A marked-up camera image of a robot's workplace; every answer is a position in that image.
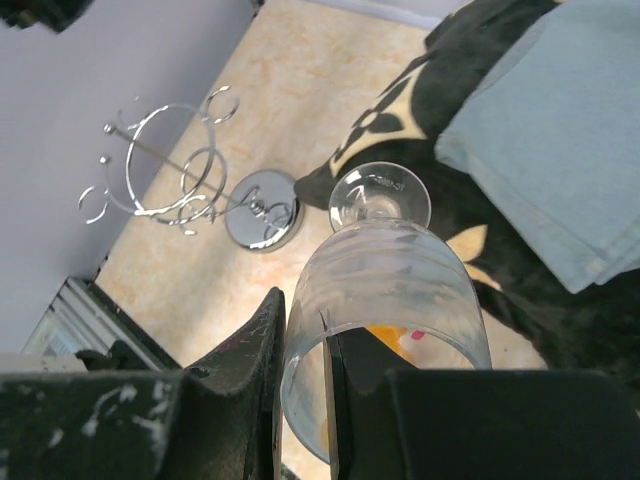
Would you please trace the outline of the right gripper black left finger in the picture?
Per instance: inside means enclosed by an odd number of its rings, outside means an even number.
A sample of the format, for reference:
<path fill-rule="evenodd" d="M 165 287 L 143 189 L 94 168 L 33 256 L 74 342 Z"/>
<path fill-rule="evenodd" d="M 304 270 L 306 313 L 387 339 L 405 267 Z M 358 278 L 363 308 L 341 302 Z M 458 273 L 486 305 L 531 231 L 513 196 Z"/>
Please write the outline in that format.
<path fill-rule="evenodd" d="M 285 298 L 184 369 L 1 378 L 5 479 L 277 479 Z"/>

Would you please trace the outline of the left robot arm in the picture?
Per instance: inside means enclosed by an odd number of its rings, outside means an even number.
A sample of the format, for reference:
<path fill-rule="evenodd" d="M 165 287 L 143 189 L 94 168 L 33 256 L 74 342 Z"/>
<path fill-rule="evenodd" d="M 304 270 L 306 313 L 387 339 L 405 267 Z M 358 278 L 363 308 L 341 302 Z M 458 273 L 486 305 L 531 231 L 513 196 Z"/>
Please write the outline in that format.
<path fill-rule="evenodd" d="M 93 0 L 1 0 L 1 23 L 17 30 L 42 25 L 59 34 L 93 3 Z"/>

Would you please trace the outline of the orange wine glass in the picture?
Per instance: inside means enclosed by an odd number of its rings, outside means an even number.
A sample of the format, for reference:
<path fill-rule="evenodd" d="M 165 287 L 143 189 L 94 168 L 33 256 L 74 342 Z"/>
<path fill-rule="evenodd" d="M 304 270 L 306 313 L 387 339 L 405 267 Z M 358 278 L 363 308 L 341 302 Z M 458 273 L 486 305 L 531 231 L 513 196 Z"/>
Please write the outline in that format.
<path fill-rule="evenodd" d="M 334 458 L 384 444 L 394 429 L 388 374 L 412 371 L 401 327 L 358 327 L 323 341 L 326 419 L 322 438 Z"/>

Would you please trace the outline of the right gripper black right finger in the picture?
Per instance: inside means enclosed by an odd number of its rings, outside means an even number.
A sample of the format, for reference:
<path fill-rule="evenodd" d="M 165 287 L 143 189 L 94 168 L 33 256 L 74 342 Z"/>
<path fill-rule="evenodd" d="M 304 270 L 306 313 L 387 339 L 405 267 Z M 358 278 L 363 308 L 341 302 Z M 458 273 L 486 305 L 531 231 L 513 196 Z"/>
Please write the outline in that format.
<path fill-rule="evenodd" d="M 323 344 L 335 479 L 635 479 L 639 419 L 589 371 L 421 370 L 369 331 Z"/>

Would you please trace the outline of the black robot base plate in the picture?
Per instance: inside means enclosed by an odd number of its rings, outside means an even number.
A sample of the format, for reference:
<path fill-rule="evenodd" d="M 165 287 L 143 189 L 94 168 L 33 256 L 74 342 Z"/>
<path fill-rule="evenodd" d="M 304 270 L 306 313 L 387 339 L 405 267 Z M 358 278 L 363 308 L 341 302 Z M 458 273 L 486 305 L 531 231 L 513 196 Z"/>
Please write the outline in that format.
<path fill-rule="evenodd" d="M 141 328 L 104 290 L 93 280 L 84 280 L 88 295 L 97 302 L 113 322 L 162 369 L 181 369 L 182 366 L 169 355 L 147 332 Z"/>

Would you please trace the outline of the clear wine glass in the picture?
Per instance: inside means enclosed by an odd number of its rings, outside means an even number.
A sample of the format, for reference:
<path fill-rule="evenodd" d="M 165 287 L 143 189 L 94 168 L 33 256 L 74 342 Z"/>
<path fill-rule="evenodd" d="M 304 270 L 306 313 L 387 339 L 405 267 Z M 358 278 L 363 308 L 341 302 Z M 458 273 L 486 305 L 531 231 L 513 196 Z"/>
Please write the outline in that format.
<path fill-rule="evenodd" d="M 331 236 L 311 255 L 289 314 L 281 398 L 297 439 L 318 459 L 326 399 L 322 344 L 358 327 L 401 327 L 400 344 L 421 369 L 492 365 L 473 282 L 461 259 L 428 226 L 424 183 L 390 162 L 358 166 L 329 199 Z M 425 336 L 413 340 L 411 334 Z"/>

